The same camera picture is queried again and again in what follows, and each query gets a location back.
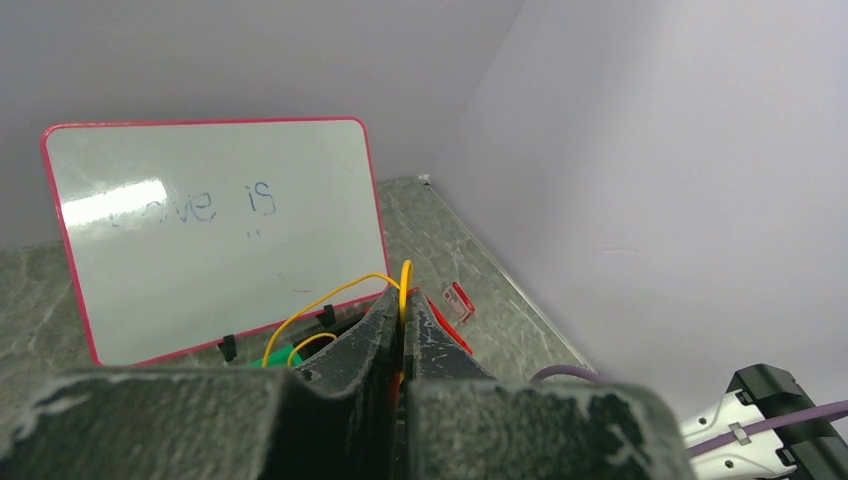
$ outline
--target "green object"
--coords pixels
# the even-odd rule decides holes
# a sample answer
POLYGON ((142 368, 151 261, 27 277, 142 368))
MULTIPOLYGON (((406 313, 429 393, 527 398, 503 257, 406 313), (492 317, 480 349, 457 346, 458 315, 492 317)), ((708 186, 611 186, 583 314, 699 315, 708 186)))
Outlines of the green object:
MULTIPOLYGON (((289 359, 289 355, 291 355, 291 351, 294 350, 294 345, 289 345, 288 347, 277 350, 276 352, 271 353, 271 356, 268 357, 268 366, 269 367, 285 367, 286 362, 289 359)), ((294 358, 292 358, 292 366, 300 364, 303 360, 300 358, 299 353, 294 354, 294 358)), ((256 360, 255 362, 250 362, 251 367, 262 367, 262 359, 256 360)))

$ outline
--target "whiteboard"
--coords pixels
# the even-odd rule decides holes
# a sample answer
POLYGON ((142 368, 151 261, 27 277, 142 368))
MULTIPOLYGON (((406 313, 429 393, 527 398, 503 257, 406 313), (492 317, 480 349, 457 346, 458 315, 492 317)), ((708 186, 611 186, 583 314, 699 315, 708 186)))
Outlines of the whiteboard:
POLYGON ((42 153, 97 364, 268 328, 388 272, 355 118, 57 125, 42 153))

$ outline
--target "floor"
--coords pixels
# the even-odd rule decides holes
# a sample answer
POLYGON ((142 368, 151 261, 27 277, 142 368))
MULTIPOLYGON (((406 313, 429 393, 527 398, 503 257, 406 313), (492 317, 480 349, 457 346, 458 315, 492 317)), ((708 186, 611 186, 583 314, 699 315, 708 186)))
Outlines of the floor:
MULTIPOLYGON (((382 182, 378 191, 393 273, 400 272, 405 259, 414 262, 414 283, 452 320, 483 367, 501 380, 523 381, 553 363, 583 365, 428 185, 404 178, 382 182), (441 295, 454 281, 476 307, 465 323, 451 318, 441 295)), ((319 328, 306 320, 293 324, 288 334, 319 328)), ((0 329, 2 438, 47 377, 91 365, 60 243, 0 252, 0 329)), ((259 358, 269 334, 240 338, 233 365, 259 358)), ((213 347, 165 365, 219 367, 224 362, 213 347)))

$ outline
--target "pink border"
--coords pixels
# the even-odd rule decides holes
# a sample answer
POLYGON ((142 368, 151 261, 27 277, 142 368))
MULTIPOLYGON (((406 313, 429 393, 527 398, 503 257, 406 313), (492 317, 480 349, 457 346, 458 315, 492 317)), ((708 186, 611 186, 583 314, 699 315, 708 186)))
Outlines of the pink border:
MULTIPOLYGON (((74 262, 74 254, 73 249, 71 248, 70 237, 68 236, 68 229, 65 225, 65 219, 62 215, 62 202, 59 199, 59 189, 56 186, 56 178, 53 175, 53 165, 50 163, 50 155, 47 152, 47 138, 51 133, 56 130, 62 128, 91 128, 91 127, 152 127, 152 126, 162 126, 162 125, 216 125, 222 123, 269 123, 269 122, 327 122, 327 121, 339 121, 339 120, 353 120, 358 123, 362 127, 362 135, 365 137, 365 151, 368 154, 368 168, 371 172, 371 187, 374 192, 374 206, 377 208, 377 225, 380 228, 380 240, 383 242, 383 255, 386 258, 386 274, 391 276, 391 265, 389 264, 389 252, 386 248, 386 236, 383 234, 383 213, 380 209, 380 199, 377 195, 377 180, 374 176, 374 162, 371 159, 371 145, 368 142, 368 129, 365 127, 365 123, 362 122, 357 117, 352 116, 341 116, 341 117, 303 117, 303 118, 245 118, 245 119, 213 119, 213 120, 173 120, 173 121, 152 121, 152 122, 91 122, 91 123, 62 123, 59 125, 53 125, 44 133, 41 134, 41 156, 44 160, 44 169, 47 172, 47 182, 50 185, 50 193, 53 196, 53 205, 56 208, 56 216, 59 219, 59 230, 62 234, 62 242, 65 244, 65 255, 68 257, 68 266, 71 271, 71 279, 74 284, 74 292, 76 293, 77 300, 79 303, 80 316, 82 317, 83 327, 85 328, 85 337, 88 341, 88 350, 91 353, 91 360, 96 365, 103 365, 100 362, 100 358, 97 356, 97 347, 94 344, 94 336, 91 333, 91 325, 88 321, 88 310, 85 306, 85 299, 82 296, 82 287, 79 281, 79 274, 77 272, 76 262, 74 262)), ((362 297, 356 300, 351 300, 350 302, 345 302, 340 304, 339 307, 345 307, 348 305, 352 305, 354 303, 363 302, 366 300, 370 300, 380 295, 381 292, 375 293, 373 295, 368 295, 366 297, 362 297)), ((302 315, 299 320, 312 317, 321 313, 323 310, 315 310, 309 313, 302 315)), ((246 332, 241 332, 236 334, 236 337, 242 337, 245 335, 250 335, 253 333, 261 332, 263 330, 267 330, 272 327, 276 327, 280 325, 285 319, 280 320, 278 322, 274 322, 262 327, 254 328, 252 330, 248 330, 246 332)), ((187 353, 194 352, 196 350, 200 350, 203 348, 211 347, 213 345, 217 345, 218 341, 213 340, 211 342, 202 343, 200 345, 185 348, 183 350, 179 350, 173 353, 168 353, 165 355, 160 355, 158 357, 151 358, 149 360, 143 360, 141 362, 136 363, 135 365, 149 365, 151 363, 161 362, 163 360, 167 360, 169 358, 177 357, 180 355, 185 355, 187 353)))

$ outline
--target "white wall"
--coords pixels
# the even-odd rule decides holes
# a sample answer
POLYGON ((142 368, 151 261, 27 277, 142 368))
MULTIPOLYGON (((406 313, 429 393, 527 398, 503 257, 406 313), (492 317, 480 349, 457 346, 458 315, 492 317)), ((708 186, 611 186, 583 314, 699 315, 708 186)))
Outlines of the white wall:
POLYGON ((757 362, 846 398, 848 2, 651 5, 528 0, 434 184, 679 414, 757 362))
POLYGON ((0 249, 58 239, 38 147, 67 121, 357 115, 424 173, 523 0, 2 0, 0 249))

